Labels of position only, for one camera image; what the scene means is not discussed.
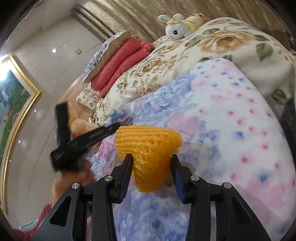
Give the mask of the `left hand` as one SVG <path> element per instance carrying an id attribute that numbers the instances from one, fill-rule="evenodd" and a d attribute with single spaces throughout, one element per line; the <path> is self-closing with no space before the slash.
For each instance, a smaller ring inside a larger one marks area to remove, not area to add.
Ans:
<path id="1" fill-rule="evenodd" d="M 52 207 L 57 203 L 61 196 L 68 190 L 74 183 L 80 185 L 89 185 L 95 183 L 93 173 L 90 170 L 91 164 L 85 160 L 81 171 L 67 172 L 56 178 L 53 183 L 53 199 Z"/>

